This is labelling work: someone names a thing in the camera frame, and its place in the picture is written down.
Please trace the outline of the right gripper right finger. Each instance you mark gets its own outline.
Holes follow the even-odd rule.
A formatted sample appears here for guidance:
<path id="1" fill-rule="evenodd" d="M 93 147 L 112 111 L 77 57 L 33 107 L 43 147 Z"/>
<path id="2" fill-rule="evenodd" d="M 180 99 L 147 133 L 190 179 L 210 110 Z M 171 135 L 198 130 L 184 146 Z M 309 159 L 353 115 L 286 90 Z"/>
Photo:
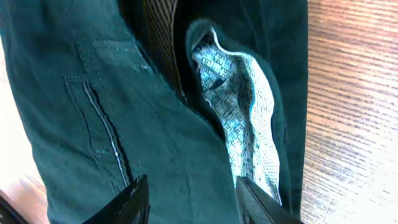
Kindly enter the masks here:
<path id="1" fill-rule="evenodd" d="M 236 196 L 244 224 L 303 224 L 248 177 L 236 178 Z"/>

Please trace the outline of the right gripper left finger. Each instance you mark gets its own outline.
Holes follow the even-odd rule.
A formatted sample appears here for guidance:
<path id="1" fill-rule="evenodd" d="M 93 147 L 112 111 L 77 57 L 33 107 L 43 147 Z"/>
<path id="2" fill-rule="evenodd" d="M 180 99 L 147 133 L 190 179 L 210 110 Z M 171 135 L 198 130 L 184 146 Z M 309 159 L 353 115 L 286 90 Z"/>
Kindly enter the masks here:
<path id="1" fill-rule="evenodd" d="M 148 224 L 149 211 L 148 180 L 140 175 L 83 224 Z"/>

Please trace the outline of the black shorts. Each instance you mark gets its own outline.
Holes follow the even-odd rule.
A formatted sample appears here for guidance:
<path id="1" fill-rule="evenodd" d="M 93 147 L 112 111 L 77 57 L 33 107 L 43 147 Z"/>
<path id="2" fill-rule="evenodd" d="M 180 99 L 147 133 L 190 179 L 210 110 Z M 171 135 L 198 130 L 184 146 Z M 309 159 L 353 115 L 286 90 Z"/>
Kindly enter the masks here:
<path id="1" fill-rule="evenodd" d="M 51 223 L 140 175 L 148 223 L 242 223 L 238 176 L 300 219 L 306 1 L 2 1 L 1 40 Z"/>

